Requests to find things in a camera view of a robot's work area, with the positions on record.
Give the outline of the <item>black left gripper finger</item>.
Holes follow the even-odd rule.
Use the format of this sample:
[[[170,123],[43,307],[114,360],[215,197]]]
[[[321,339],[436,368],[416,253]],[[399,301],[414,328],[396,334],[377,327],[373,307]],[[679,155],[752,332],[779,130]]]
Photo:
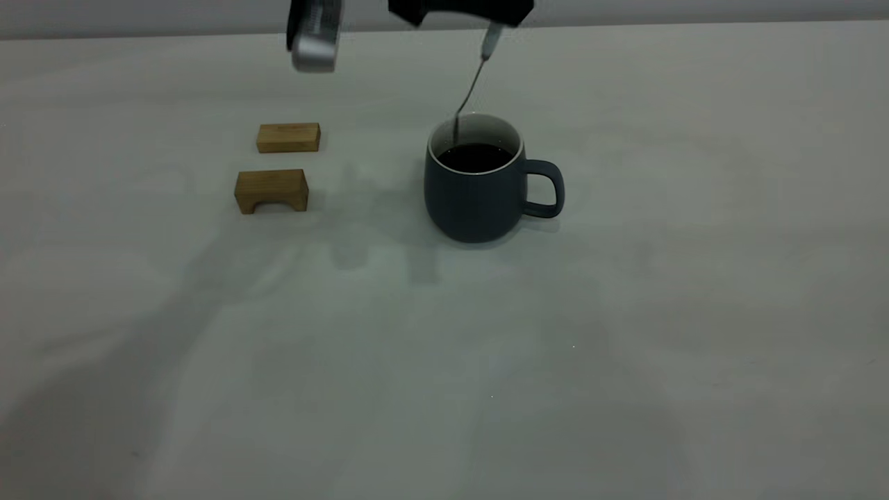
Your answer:
[[[520,26],[533,12],[535,2],[527,1],[426,1],[427,12],[460,13],[486,19],[503,26]]]

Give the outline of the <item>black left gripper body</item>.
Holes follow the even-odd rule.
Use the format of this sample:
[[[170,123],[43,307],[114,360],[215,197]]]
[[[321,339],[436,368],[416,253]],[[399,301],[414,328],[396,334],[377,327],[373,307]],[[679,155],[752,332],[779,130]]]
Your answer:
[[[426,16],[426,7],[420,0],[388,0],[388,12],[411,26],[420,26]]]

